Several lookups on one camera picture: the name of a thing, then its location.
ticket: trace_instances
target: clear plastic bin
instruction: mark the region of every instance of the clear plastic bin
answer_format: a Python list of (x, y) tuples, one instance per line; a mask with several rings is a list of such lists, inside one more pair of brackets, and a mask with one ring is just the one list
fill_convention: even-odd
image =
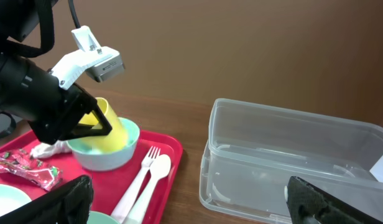
[(284, 187), (299, 176), (383, 222), (383, 128), (218, 99), (201, 162), (200, 200), (211, 210), (291, 223)]

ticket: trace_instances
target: white plastic fork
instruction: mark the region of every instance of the white plastic fork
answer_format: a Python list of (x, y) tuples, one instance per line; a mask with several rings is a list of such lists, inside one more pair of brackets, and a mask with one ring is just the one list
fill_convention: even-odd
[(142, 168), (136, 175), (134, 181), (131, 183), (125, 194), (122, 196), (116, 207), (114, 208), (111, 216), (119, 223), (122, 223), (131, 211), (132, 206), (136, 201), (137, 194), (141, 189), (144, 177), (150, 169), (150, 165), (160, 155), (158, 147), (150, 147), (149, 152), (146, 154), (142, 161)]

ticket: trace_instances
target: table surface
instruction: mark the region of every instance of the table surface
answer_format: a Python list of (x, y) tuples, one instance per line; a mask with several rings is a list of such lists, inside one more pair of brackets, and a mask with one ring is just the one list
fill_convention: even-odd
[[(200, 203), (200, 164), (208, 140), (212, 105), (125, 96), (102, 90), (87, 91), (106, 98), (118, 116), (133, 120), (141, 129), (168, 134), (181, 142), (184, 152), (161, 223), (257, 223), (208, 210)], [(16, 133), (0, 144), (28, 129), (21, 123)]]

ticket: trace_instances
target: tray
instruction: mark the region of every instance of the tray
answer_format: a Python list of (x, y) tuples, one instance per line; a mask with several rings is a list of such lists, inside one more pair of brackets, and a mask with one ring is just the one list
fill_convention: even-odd
[[(1, 147), (0, 152), (18, 148), (23, 148), (27, 152), (30, 152), (30, 150), (38, 144), (39, 141), (35, 134), (29, 131)], [(160, 180), (155, 188), (143, 221), (143, 224), (158, 224), (164, 212), (164, 207), (167, 203), (183, 152), (182, 145), (175, 138), (142, 130), (132, 159), (122, 167), (107, 172), (96, 172), (82, 168), (72, 154), (59, 154), (48, 159), (43, 159), (43, 161), (63, 170), (64, 182), (73, 180), (82, 174), (92, 177), (95, 196), (91, 210), (110, 215), (136, 177), (141, 168), (141, 162), (151, 146), (161, 148), (161, 154), (167, 154), (172, 161), (168, 177)], [(147, 174), (141, 191), (149, 179), (150, 173)], [(22, 177), (14, 176), (13, 174), (0, 174), (0, 184), (17, 187), (23, 190), (32, 200), (46, 193), (45, 190), (39, 188), (32, 182)]]

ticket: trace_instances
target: white plastic spoon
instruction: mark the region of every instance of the white plastic spoon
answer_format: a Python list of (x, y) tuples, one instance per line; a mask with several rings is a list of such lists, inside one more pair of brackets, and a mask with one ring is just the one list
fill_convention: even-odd
[(122, 224), (140, 224), (143, 222), (155, 186), (160, 179), (168, 176), (170, 169), (171, 159), (168, 155), (161, 155), (155, 159), (150, 166), (152, 177), (150, 178), (149, 183)]

